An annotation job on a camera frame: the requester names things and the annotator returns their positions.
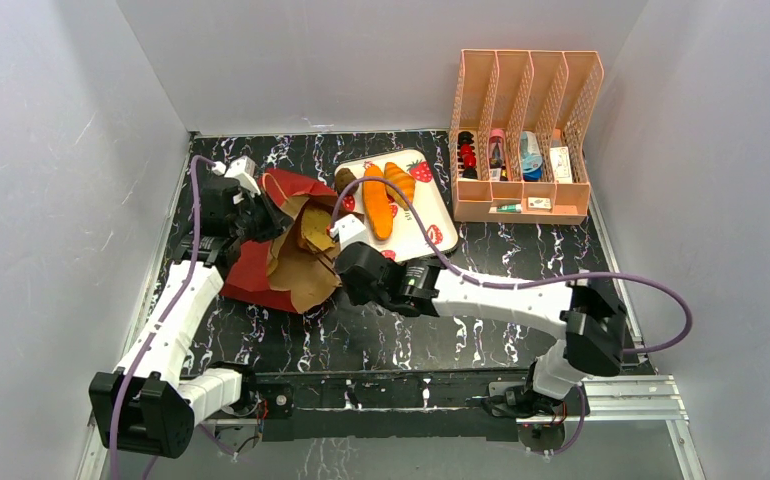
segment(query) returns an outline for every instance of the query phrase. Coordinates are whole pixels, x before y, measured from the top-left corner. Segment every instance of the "metal frame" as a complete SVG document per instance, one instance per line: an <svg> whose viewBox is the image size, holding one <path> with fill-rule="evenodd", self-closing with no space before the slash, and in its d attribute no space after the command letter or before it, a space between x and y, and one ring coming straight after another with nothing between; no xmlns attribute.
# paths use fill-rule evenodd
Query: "metal frame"
<svg viewBox="0 0 770 480"><path fill-rule="evenodd" d="M188 156L185 157L185 165L180 179L184 177L188 168ZM143 302L138 314L133 320L123 353L134 343L143 324L149 317L152 298L155 292L155 282L161 269L164 250L167 245L167 237L172 227L173 212L179 200L181 184L176 189L170 209L168 210L165 225L160 238L159 246L149 269L146 279L146 290ZM609 239L602 212L597 203L594 191L591 193L591 219L594 221L598 238L603 246L609 269L619 271L614 249ZM643 346L643 336L633 306L629 299L626 286L615 281L615 288L621 300L628 306L628 327L636 347ZM639 355L639 361L644 362L646 355ZM591 414L585 417L586 421L634 421L653 420L665 421L671 436L671 442L677 457L677 462L682 471L684 480L705 480L703 468L694 448L694 442L688 429L688 415L682 397L677 389L673 375L643 375L613 378L593 378L583 382L588 394ZM549 423L549 417L531 417L517 419L520 424ZM577 422L578 418L568 418L568 422ZM205 422L211 427L238 427L253 424L250 419L209 419ZM77 480L100 480L105 466L108 451L103 447L99 439L97 426L93 420L88 422L87 441L85 451L76 474Z"/></svg>

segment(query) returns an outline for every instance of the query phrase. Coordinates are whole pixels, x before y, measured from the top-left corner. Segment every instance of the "organizer compartment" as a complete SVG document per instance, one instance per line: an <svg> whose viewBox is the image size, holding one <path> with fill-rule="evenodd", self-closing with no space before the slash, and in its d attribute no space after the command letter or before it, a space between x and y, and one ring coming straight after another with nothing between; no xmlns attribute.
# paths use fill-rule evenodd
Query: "organizer compartment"
<svg viewBox="0 0 770 480"><path fill-rule="evenodd" d="M450 128L453 215L458 221L579 224L588 213L591 184L582 143L591 119L603 67L597 52L463 50ZM509 181L490 181L488 140L506 133ZM568 147L572 183L559 183L550 164L554 129ZM479 180L461 178L458 133L474 133ZM544 158L537 182L523 180L520 134L532 131ZM529 210L530 197L548 198L551 210ZM521 203L523 213L497 213Z"/></svg>

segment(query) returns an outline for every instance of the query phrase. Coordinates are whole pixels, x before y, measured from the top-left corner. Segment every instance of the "gray floor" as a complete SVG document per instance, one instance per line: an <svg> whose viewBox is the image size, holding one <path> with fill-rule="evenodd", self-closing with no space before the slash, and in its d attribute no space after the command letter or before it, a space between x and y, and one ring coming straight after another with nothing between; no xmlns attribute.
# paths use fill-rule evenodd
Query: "gray floor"
<svg viewBox="0 0 770 480"><path fill-rule="evenodd" d="M549 464L519 444L476 438L317 439L265 443L237 463L196 435L177 460L161 459L151 479L678 479L664 422L589 422L579 441ZM149 460L121 454L124 479L140 478Z"/></svg>

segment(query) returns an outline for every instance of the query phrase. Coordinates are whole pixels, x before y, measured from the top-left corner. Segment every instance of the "black and red item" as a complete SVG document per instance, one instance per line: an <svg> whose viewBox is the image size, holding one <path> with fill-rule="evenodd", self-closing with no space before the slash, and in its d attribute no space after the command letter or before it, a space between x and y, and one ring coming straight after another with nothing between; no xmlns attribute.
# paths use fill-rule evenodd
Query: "black and red item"
<svg viewBox="0 0 770 480"><path fill-rule="evenodd" d="M459 160L464 166L462 178L471 178L476 180L479 175L476 173L476 150L473 148L473 134L470 132L459 133Z"/></svg>

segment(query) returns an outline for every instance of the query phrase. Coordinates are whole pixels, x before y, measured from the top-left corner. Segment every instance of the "black wire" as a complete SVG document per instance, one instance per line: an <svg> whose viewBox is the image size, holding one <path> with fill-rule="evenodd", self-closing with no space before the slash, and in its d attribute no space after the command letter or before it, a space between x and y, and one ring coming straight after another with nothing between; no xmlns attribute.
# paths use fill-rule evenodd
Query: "black wire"
<svg viewBox="0 0 770 480"><path fill-rule="evenodd" d="M258 439L258 435L253 435L252 437L244 440L244 443L242 443L241 446L238 447L237 450L235 450L235 453L241 453L241 450L243 450L244 447L246 447L248 443L250 443L253 440L257 440L257 439Z"/></svg>

